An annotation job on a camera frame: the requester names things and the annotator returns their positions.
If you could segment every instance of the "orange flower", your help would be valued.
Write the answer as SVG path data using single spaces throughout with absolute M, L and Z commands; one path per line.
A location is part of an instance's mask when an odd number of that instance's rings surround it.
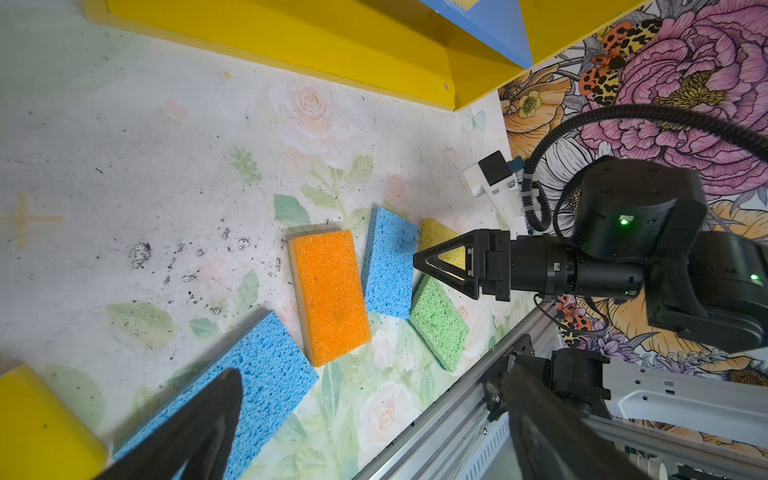
M 528 159 L 538 142 L 563 119 L 561 104 L 571 79 L 553 80 L 557 65 L 525 72 L 498 89 L 512 157 Z

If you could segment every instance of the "black cable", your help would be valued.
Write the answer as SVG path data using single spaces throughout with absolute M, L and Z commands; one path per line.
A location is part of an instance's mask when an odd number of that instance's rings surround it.
M 686 108 L 671 107 L 661 104 L 641 104 L 641 105 L 611 105 L 609 107 L 595 108 L 569 118 L 559 124 L 555 129 L 549 132 L 541 142 L 536 146 L 531 157 L 525 162 L 523 169 L 523 183 L 521 192 L 531 191 L 533 188 L 533 174 L 538 167 L 538 163 L 544 156 L 544 153 L 555 143 L 555 141 L 564 137 L 567 133 L 593 124 L 598 121 L 614 120 L 617 118 L 639 118 L 649 121 L 664 121 L 670 124 L 680 125 L 681 127 L 696 128 L 708 134 L 713 134 L 720 139 L 741 147 L 749 151 L 752 155 L 761 161 L 768 163 L 768 138 L 761 134 L 751 131 L 749 128 L 733 122 L 720 120 L 708 114 L 688 110 Z M 533 197 L 523 195 L 523 207 L 533 206 Z M 525 219 L 532 229 L 543 232 L 549 228 L 552 214 L 549 202 L 543 194 L 543 189 L 539 188 L 537 200 L 541 205 L 541 219 L 536 217 L 532 208 L 525 211 Z
M 603 332 L 605 332 L 608 328 L 599 329 L 599 330 L 579 330 L 575 328 L 571 328 L 568 325 L 563 325 L 562 323 L 558 322 L 558 319 L 554 318 L 552 315 L 549 314 L 547 310 L 544 310 L 544 308 L 541 306 L 541 302 L 537 302 L 536 299 L 541 298 L 538 293 L 536 293 L 533 296 L 533 303 L 536 305 L 536 308 L 538 308 L 543 314 L 547 316 L 547 318 L 550 319 L 555 325 L 557 325 L 559 328 L 562 328 L 566 332 L 576 333 L 578 335 L 586 335 L 586 336 L 603 336 Z
M 587 306 L 591 309 L 593 309 L 595 312 L 598 313 L 599 316 L 603 317 L 603 320 L 605 321 L 605 326 L 610 326 L 611 319 L 608 318 L 608 315 L 605 313 L 602 313 L 600 309 L 598 309 L 598 305 L 594 302 L 591 296 L 589 295 L 582 295 L 581 298 L 584 299 L 585 302 L 587 302 Z

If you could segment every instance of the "green sponge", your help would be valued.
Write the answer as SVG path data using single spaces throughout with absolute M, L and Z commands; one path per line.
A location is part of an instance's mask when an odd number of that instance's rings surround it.
M 469 327 L 438 280 L 425 275 L 413 296 L 410 322 L 442 368 L 455 372 Z

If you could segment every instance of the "green led light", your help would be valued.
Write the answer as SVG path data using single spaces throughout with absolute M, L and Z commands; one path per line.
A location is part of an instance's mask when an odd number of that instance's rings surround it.
M 622 227 L 626 227 L 634 220 L 634 215 L 619 215 L 619 224 Z

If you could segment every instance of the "orange sponge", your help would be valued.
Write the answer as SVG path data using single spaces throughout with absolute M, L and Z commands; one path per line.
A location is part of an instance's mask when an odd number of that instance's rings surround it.
M 288 242 L 304 354 L 322 366 L 371 341 L 352 232 Z

